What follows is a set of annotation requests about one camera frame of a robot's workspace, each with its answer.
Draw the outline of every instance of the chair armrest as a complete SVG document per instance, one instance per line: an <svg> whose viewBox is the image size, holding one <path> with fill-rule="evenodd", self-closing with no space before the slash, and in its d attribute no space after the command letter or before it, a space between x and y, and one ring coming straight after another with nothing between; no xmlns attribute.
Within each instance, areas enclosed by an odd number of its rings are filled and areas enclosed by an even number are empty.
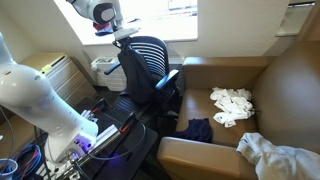
<svg viewBox="0 0 320 180"><path fill-rule="evenodd" d="M182 66L187 89L246 88L275 57L187 57Z"/></svg>
<svg viewBox="0 0 320 180"><path fill-rule="evenodd" d="M235 148L164 137L157 158L173 179L257 179Z"/></svg>
<svg viewBox="0 0 320 180"><path fill-rule="evenodd" d="M112 66L109 67L109 69L104 71L105 75L109 75L111 74L115 69L117 69L120 66L120 62L115 62Z"/></svg>
<svg viewBox="0 0 320 180"><path fill-rule="evenodd" d="M163 77L163 78L157 83L157 85L156 85L156 87L155 87L156 91L162 90L166 85L168 85L168 84L171 83L172 81L177 80L178 74L179 74L179 71L178 71L178 70L176 70L176 69L171 70L168 75L166 75L165 77Z"/></svg>

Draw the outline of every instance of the white wall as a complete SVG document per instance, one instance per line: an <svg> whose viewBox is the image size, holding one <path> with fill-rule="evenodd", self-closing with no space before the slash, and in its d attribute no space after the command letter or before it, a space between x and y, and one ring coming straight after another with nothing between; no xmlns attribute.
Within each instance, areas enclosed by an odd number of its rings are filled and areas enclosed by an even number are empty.
<svg viewBox="0 0 320 180"><path fill-rule="evenodd" d="M20 62L33 53L41 52L41 49L35 45L28 34L19 27L19 25L13 22L13 19L3 13L2 6L0 6L0 32L12 58L16 62Z"/></svg>
<svg viewBox="0 0 320 180"><path fill-rule="evenodd" d="M288 3L289 0L198 0L198 40L168 42L169 55L277 56L295 40L275 37ZM90 63L97 56L116 56L117 48L82 46L53 0L0 0L0 6L44 52L63 51L76 57L89 80L102 85L90 70Z"/></svg>

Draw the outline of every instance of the black office chair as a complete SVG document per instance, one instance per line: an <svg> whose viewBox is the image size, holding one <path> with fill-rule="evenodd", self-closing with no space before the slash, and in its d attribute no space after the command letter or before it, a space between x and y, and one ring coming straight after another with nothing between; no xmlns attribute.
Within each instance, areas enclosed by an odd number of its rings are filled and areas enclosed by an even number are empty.
<svg viewBox="0 0 320 180"><path fill-rule="evenodd" d="M121 65L127 87L111 106L128 115L134 112L140 122L146 123L159 115L173 96L179 96L176 86L179 71L169 70L166 45L158 38L127 37L113 44L121 50L119 62L104 73L109 75Z"/></svg>

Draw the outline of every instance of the tan sofa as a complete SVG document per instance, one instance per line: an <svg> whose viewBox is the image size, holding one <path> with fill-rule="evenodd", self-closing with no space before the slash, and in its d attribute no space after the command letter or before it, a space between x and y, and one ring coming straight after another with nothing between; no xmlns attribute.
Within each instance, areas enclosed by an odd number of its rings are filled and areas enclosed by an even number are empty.
<svg viewBox="0 0 320 180"><path fill-rule="evenodd" d="M299 42L279 57L186 58L186 91L176 130L188 120L209 118L212 144L164 137L158 160L172 179L256 179L254 166L236 152L245 132L275 145L320 153L320 43ZM213 116L211 88L252 92L254 117L225 128Z"/></svg>

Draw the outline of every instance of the white cloth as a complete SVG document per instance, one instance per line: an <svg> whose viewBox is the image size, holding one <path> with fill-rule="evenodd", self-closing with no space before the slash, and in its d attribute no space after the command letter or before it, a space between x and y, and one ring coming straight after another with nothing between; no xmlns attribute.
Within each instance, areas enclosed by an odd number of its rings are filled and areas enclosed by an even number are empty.
<svg viewBox="0 0 320 180"><path fill-rule="evenodd" d="M320 179L320 155L305 149L274 146L259 133L245 133L237 152L255 165L259 180Z"/></svg>
<svg viewBox="0 0 320 180"><path fill-rule="evenodd" d="M216 100L215 106L223 110L213 116L217 122L224 124L226 128L236 125L235 120L247 119L253 114L251 93L245 89L221 89L212 88L210 99Z"/></svg>

